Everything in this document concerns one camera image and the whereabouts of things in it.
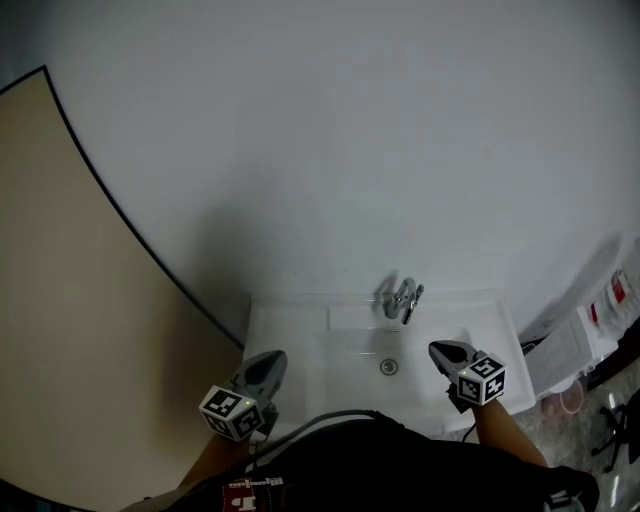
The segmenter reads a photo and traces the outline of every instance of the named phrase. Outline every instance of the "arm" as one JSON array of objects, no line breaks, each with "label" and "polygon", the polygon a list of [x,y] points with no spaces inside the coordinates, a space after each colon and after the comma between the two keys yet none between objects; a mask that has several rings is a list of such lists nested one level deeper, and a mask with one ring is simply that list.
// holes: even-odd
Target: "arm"
[{"label": "arm", "polygon": [[214,434],[198,460],[180,482],[180,487],[192,485],[222,473],[248,456],[248,439],[237,443]]},{"label": "arm", "polygon": [[516,425],[509,413],[497,400],[482,407],[474,407],[480,444],[499,448],[515,455],[524,462],[547,467],[540,451]]}]

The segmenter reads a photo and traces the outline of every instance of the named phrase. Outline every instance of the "floor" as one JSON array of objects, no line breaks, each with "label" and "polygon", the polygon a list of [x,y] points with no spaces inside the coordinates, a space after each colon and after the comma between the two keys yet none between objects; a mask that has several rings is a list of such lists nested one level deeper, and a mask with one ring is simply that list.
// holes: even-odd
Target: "floor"
[{"label": "floor", "polygon": [[[587,393],[581,410],[574,416],[547,418],[541,404],[514,416],[514,419],[536,444],[550,466],[569,466],[594,475],[600,486],[599,511],[640,512],[640,460],[629,464],[627,447],[623,446],[611,473],[604,473],[612,449],[592,457],[591,449],[610,437],[603,405],[626,403],[640,388],[640,360],[600,387]],[[461,440],[464,431],[451,432],[439,439]],[[477,442],[475,431],[467,442]]]}]

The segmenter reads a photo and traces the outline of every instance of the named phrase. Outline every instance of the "sink basin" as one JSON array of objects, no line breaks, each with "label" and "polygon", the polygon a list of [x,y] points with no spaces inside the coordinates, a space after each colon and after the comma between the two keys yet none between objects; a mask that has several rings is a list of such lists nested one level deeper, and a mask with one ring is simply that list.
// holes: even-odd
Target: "sink basin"
[{"label": "sink basin", "polygon": [[471,342],[464,328],[398,327],[328,331],[318,337],[324,364],[312,370],[319,409],[375,409],[391,417],[451,414],[447,379],[429,356],[429,343]]},{"label": "sink basin", "polygon": [[243,357],[276,349],[289,357],[273,399],[280,417],[272,439],[344,409],[377,410],[435,435],[473,424],[470,411],[461,415],[449,401],[449,381],[429,356],[429,343],[443,339],[465,341],[505,362],[500,402],[511,414],[535,404],[513,324],[493,290],[425,293],[407,326],[386,318],[382,302],[370,297],[255,297]]}]

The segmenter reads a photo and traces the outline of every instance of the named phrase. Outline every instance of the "faucet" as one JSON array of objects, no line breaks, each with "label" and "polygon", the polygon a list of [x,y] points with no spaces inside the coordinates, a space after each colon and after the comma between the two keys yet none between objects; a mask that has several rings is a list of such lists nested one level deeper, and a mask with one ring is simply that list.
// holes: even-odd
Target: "faucet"
[{"label": "faucet", "polygon": [[424,286],[420,285],[416,288],[416,282],[412,278],[407,277],[402,281],[397,293],[385,302],[384,314],[387,315],[387,318],[398,318],[400,309],[406,308],[402,323],[407,325],[409,320],[411,320],[413,310],[418,305],[418,299],[423,291]]}]

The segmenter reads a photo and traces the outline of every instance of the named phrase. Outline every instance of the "cable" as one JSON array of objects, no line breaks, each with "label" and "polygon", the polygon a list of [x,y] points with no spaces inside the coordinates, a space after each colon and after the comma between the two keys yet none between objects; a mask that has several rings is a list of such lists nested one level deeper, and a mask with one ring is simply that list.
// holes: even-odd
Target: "cable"
[{"label": "cable", "polygon": [[472,425],[472,427],[469,430],[467,430],[465,435],[462,436],[462,442],[463,443],[467,441],[467,437],[469,437],[469,434],[471,434],[471,432],[473,432],[474,428],[476,428],[476,424],[475,423]]},{"label": "cable", "polygon": [[364,409],[348,409],[346,411],[336,411],[336,412],[328,412],[326,414],[321,414],[320,416],[316,416],[311,421],[308,421],[307,423],[305,423],[301,427],[297,428],[293,432],[290,432],[286,436],[278,439],[277,441],[274,441],[273,444],[271,444],[271,445],[267,446],[266,448],[260,450],[255,455],[249,457],[248,459],[244,459],[244,460],[240,461],[239,463],[235,464],[234,466],[231,466],[224,473],[222,473],[220,475],[216,475],[216,476],[211,477],[211,478],[207,478],[205,480],[202,480],[200,483],[196,484],[195,487],[193,487],[189,491],[189,494],[191,495],[191,494],[194,494],[194,493],[200,491],[201,488],[206,483],[210,482],[214,478],[224,478],[225,480],[228,480],[228,481],[232,481],[235,478],[239,478],[240,476],[242,476],[245,473],[245,469],[246,469],[247,466],[249,466],[251,464],[255,464],[262,457],[264,457],[265,455],[271,453],[274,450],[277,450],[282,445],[284,445],[284,444],[288,443],[289,441],[291,441],[292,439],[298,437],[302,432],[304,432],[308,428],[312,427],[316,423],[320,423],[321,421],[325,421],[325,420],[330,420],[332,418],[339,418],[341,416],[368,416],[369,418],[371,418],[373,420],[383,419],[383,420],[386,420],[386,421],[391,421],[393,423],[397,423],[396,421],[392,420],[391,418],[388,418],[387,416],[385,416],[385,415],[383,415],[383,414],[381,414],[381,413],[379,413],[377,411],[368,411],[368,410],[364,410]]}]

